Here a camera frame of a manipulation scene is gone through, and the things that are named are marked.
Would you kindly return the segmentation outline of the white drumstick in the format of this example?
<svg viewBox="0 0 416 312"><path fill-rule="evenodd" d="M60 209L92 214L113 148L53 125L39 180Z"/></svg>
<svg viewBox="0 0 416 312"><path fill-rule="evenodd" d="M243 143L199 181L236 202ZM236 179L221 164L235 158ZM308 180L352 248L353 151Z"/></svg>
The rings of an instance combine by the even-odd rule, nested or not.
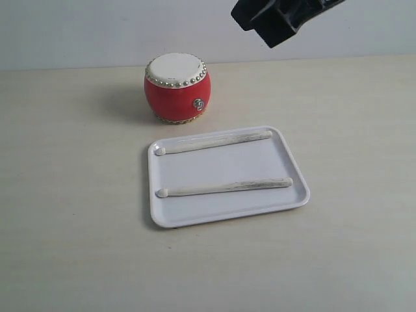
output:
<svg viewBox="0 0 416 312"><path fill-rule="evenodd" d="M159 147L154 151L157 156L163 156L174 153L184 153L189 151L204 150L209 148L215 148L219 146L227 146L233 144L242 144L246 142L252 142L256 140L269 139L272 136L272 131L257 131L254 133L242 134L242 135L228 135L224 137L211 137L203 140L189 140L183 141L175 146Z"/></svg>
<svg viewBox="0 0 416 312"><path fill-rule="evenodd" d="M200 194L215 194L223 192L238 192L246 190L261 190L261 189L278 189L291 187L293 179L290 177L277 179L261 179L253 181L241 181L227 183L223 185L198 186L198 187L181 187L181 188L161 188L155 192L158 198L178 197L178 196L193 196Z"/></svg>

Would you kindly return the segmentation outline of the small red drum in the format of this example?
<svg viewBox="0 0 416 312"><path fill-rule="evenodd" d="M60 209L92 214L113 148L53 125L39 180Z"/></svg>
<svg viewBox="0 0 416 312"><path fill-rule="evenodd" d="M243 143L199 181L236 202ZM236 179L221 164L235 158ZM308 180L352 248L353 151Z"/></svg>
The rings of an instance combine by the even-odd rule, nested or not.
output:
<svg viewBox="0 0 416 312"><path fill-rule="evenodd" d="M170 124L185 124L207 110L211 78L199 57L167 53L146 66L144 92L158 118Z"/></svg>

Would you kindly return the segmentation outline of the white plastic tray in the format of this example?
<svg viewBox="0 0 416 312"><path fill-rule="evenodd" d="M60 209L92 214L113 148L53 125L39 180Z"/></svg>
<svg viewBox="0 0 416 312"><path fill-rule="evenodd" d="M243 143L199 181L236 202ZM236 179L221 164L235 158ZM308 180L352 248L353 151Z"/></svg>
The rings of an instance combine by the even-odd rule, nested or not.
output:
<svg viewBox="0 0 416 312"><path fill-rule="evenodd" d="M157 156L159 147L189 140L272 131L265 140ZM160 139L148 148L149 211L162 228L180 228L296 209L310 199L307 183L282 133L271 126ZM291 187L158 198L159 189L290 177Z"/></svg>

